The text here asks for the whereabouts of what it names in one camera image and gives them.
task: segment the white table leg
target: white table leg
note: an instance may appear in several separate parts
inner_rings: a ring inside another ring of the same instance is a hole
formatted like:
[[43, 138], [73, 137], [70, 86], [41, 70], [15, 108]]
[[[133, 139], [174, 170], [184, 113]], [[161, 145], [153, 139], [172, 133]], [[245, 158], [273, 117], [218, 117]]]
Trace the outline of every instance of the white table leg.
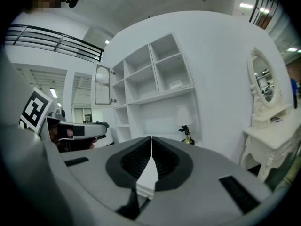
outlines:
[[264, 182], [267, 179], [270, 171], [271, 171], [271, 167], [266, 167], [265, 165], [261, 165], [257, 178], [261, 182]]
[[247, 157], [248, 155], [250, 154], [250, 152], [248, 151], [248, 149], [246, 148], [244, 153], [242, 154], [241, 156], [241, 159], [240, 159], [240, 166], [245, 169], [246, 168], [246, 161], [247, 161]]

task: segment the shelf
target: shelf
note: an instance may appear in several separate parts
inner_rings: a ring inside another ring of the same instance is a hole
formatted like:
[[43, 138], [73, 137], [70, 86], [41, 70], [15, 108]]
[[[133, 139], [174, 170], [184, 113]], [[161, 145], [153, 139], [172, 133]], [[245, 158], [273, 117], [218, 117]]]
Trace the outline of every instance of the shelf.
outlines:
[[252, 119], [257, 120], [257, 121], [266, 121], [266, 120], [272, 118], [273, 116], [276, 116], [278, 113], [286, 110], [290, 106], [291, 106], [291, 104], [274, 106], [270, 110], [266, 111], [263, 115], [252, 116]]
[[150, 45], [153, 56], [155, 57], [155, 62], [180, 52], [172, 34], [164, 36], [152, 42]]
[[[192, 85], [191, 75], [181, 54], [165, 58], [157, 62], [155, 66], [161, 93]], [[178, 86], [172, 86], [177, 81], [179, 82]]]
[[128, 125], [127, 106], [115, 108], [116, 124], [123, 126]]
[[117, 134], [119, 143], [129, 141], [132, 139], [131, 131], [129, 127], [117, 127]]
[[116, 106], [114, 109], [122, 109], [122, 108], [126, 108], [127, 107], [127, 105], [126, 104], [123, 104], [123, 105], [118, 105], [118, 106]]
[[190, 87], [186, 87], [183, 89], [169, 91], [167, 93], [156, 95], [156, 96], [153, 96], [150, 98], [145, 98], [145, 99], [140, 99], [140, 100], [136, 100], [133, 102], [129, 102], [128, 104], [141, 105], [141, 104], [145, 104], [145, 103], [149, 103], [149, 102], [154, 102], [154, 101], [163, 100], [163, 99], [167, 99], [167, 98], [171, 98], [171, 97], [175, 97], [175, 96], [184, 95], [184, 94], [192, 92], [193, 90], [194, 90], [194, 86], [190, 86]]
[[149, 46], [145, 45], [138, 49], [125, 59], [125, 76], [128, 77], [131, 74], [149, 66], [151, 64]]
[[113, 67], [113, 71], [116, 73], [116, 82], [124, 79], [123, 60]]
[[127, 77], [126, 80], [134, 81], [134, 82], [141, 82], [147, 80], [153, 76], [153, 67], [149, 65], [135, 73], [131, 76]]
[[124, 80], [116, 83], [113, 87], [113, 94], [111, 94], [112, 99], [117, 99], [118, 106], [126, 103], [126, 91]]
[[124, 79], [122, 79], [119, 82], [117, 82], [116, 84], [114, 84], [113, 87], [124, 88]]
[[126, 79], [127, 103], [146, 99], [158, 94], [152, 67], [147, 67]]
[[161, 60], [157, 61], [156, 64], [164, 63], [164, 61], [168, 61], [169, 59], [172, 59], [173, 57], [177, 57], [177, 56], [180, 56], [180, 55], [181, 55], [181, 53], [177, 53], [177, 54], [168, 56], [168, 57], [166, 57], [164, 59], [161, 59]]

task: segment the black slot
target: black slot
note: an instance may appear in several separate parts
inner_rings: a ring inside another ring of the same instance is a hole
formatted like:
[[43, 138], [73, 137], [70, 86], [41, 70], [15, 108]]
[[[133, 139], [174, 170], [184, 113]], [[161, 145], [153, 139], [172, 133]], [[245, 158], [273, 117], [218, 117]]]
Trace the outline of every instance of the black slot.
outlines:
[[74, 166], [74, 165], [86, 162], [88, 160], [89, 159], [87, 157], [79, 157], [79, 158], [76, 158], [76, 159], [65, 161], [65, 164], [66, 164], [67, 167], [70, 167], [70, 166]]
[[220, 178], [219, 181], [244, 214], [259, 205], [259, 202], [233, 176]]
[[136, 189], [136, 181], [151, 158], [151, 137], [112, 155], [106, 163], [106, 171], [117, 186]]

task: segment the fluorescent light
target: fluorescent light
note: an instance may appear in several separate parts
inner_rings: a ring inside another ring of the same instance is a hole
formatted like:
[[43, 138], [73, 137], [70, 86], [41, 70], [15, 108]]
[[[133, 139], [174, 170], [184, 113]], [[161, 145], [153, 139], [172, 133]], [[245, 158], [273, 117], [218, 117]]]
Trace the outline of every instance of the fluorescent light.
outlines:
[[55, 92], [54, 88], [50, 88], [50, 92], [51, 92], [53, 98], [57, 98], [57, 95], [56, 95], [56, 92]]
[[296, 52], [298, 49], [297, 48], [289, 48], [287, 51], [288, 52]]
[[269, 10], [265, 9], [265, 8], [261, 8], [261, 9], [259, 9], [259, 11], [262, 13], [269, 13]]
[[253, 5], [246, 4], [246, 3], [241, 3], [239, 6], [240, 6], [241, 8], [250, 8], [250, 9], [253, 8]]

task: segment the black metal railing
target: black metal railing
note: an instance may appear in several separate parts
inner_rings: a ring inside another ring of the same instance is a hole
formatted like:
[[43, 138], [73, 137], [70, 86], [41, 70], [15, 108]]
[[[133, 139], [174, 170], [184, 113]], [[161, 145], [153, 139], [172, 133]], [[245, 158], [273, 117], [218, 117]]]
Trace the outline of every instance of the black metal railing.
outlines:
[[4, 44], [46, 49], [91, 62], [101, 62], [104, 52], [102, 48], [67, 34], [22, 24], [12, 24], [8, 28]]
[[249, 22], [261, 27], [262, 29], [266, 29], [269, 22], [273, 18], [278, 5], [278, 0], [256, 0]]

